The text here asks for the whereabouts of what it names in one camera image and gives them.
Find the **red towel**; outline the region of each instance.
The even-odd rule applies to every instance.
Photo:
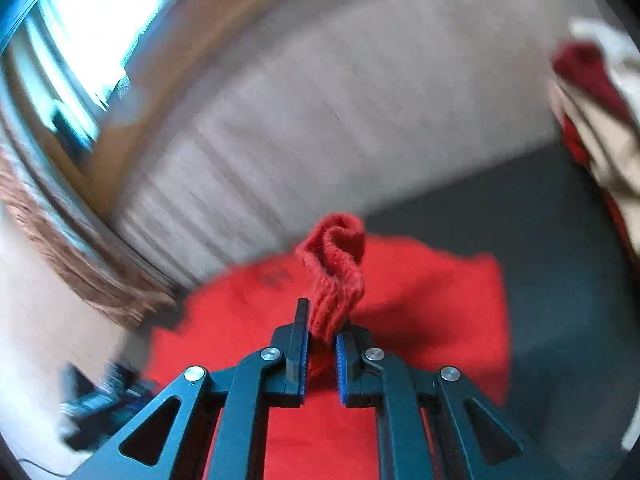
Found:
[[[234,366],[266,346],[274,327],[290,322],[302,296],[315,298],[310,330],[316,340],[330,338],[354,306],[351,320],[368,327],[380,347],[418,368],[456,365],[503,402],[510,332],[495,259],[457,258],[408,238],[377,236],[367,237],[362,256],[363,233],[357,219],[332,218],[299,248],[306,268],[284,254],[201,287],[186,301],[177,332],[155,330],[146,374],[167,384],[190,365]],[[367,290],[355,303],[364,291],[362,276]],[[271,410],[265,479],[377,478],[373,411],[342,407],[330,355],[314,359],[320,366],[302,409]]]

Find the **fabric pile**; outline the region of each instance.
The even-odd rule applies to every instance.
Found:
[[[572,157],[602,188],[638,264],[640,251],[640,52],[629,36],[596,20],[573,20],[574,40],[552,59],[551,107]]]
[[[194,292],[176,332],[155,330],[145,375],[166,385],[190,365],[235,366],[289,322],[300,297],[311,303],[307,395],[299,410],[271,410],[265,479],[376,478],[374,412],[345,409],[336,391],[332,343],[347,319],[407,364],[456,365],[504,401],[510,330],[495,259],[365,235],[346,214],[324,218],[295,254],[236,267]]]

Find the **black object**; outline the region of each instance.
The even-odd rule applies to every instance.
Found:
[[[60,439],[71,449],[95,451],[153,398],[155,384],[137,381],[122,364],[109,364],[100,385],[69,364],[61,373]]]
[[[52,471],[51,469],[47,469],[46,467],[44,467],[41,464],[38,464],[37,462],[34,462],[33,460],[29,460],[28,458],[21,458],[18,460],[18,464],[23,465],[23,464],[29,464],[30,466],[39,469],[40,471],[43,471],[51,476],[55,476],[56,478],[66,478],[68,477],[68,475],[64,475],[61,473],[56,473],[55,471]]]
[[[376,409],[380,480],[568,479],[457,368],[409,368],[355,325],[336,361],[341,402]]]
[[[304,399],[307,314],[300,299],[294,322],[233,368],[188,368],[69,478],[200,478],[217,429],[207,478],[261,479],[270,408],[298,408]]]
[[[62,101],[54,101],[51,121],[56,127],[56,137],[62,144],[65,153],[76,164],[80,164],[85,156],[91,153],[94,140],[82,129],[78,120]]]
[[[30,480],[0,434],[0,478],[6,480]]]

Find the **red fabric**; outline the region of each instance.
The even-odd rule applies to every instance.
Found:
[[[578,134],[578,128],[575,127],[574,122],[567,114],[562,116],[562,124],[560,126],[562,128],[562,142],[564,142],[569,153],[571,153],[571,156],[576,162],[588,168],[591,155],[589,155],[589,152],[582,143],[582,139]]]
[[[552,59],[552,64],[562,79],[586,92],[619,120],[633,124],[624,99],[609,80],[602,53],[596,44],[580,41],[564,44]]]
[[[312,233],[309,247],[321,232]],[[322,239],[329,237],[336,247],[358,239],[344,234],[324,231]],[[456,365],[503,402],[510,332],[493,257],[457,258],[408,238],[368,236],[362,273],[367,291],[350,317],[372,331],[377,345],[414,367]],[[190,365],[234,366],[266,346],[274,327],[291,321],[297,298],[318,291],[313,277],[298,257],[284,254],[238,267],[201,287],[187,299],[186,318],[176,332],[155,329],[146,375],[167,384]],[[342,319],[343,309],[335,312],[340,314],[334,319]],[[377,478],[374,413],[342,407],[335,382],[335,369],[328,368],[310,380],[301,409],[271,410],[266,480]]]
[[[297,248],[296,254],[311,273],[309,332],[312,354],[308,376],[313,379],[330,367],[335,333],[349,319],[364,295],[364,225],[359,218],[334,213],[323,218]]]

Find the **dark red cloth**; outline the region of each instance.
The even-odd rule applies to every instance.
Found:
[[[574,41],[561,45],[558,54],[552,58],[552,65],[562,79],[583,90],[611,115],[633,124],[625,100],[609,80],[597,44]]]
[[[321,232],[312,233],[309,248]],[[340,230],[324,231],[322,237],[344,248],[358,239],[353,232],[345,238]],[[503,402],[510,331],[493,257],[457,258],[408,238],[368,236],[362,273],[367,291],[350,318],[368,327],[377,345],[414,367],[456,365]],[[234,366],[266,346],[274,327],[291,321],[297,298],[318,291],[313,278],[298,257],[284,254],[238,267],[201,287],[187,299],[186,318],[175,333],[154,331],[146,375],[167,384],[190,365]],[[377,478],[374,413],[340,405],[333,367],[310,380],[301,409],[271,410],[269,422],[266,480]]]
[[[562,124],[560,127],[562,128],[562,142],[564,142],[571,156],[576,162],[588,168],[591,162],[591,155],[582,143],[582,139],[578,134],[578,128],[575,127],[574,122],[567,114],[562,116]]]

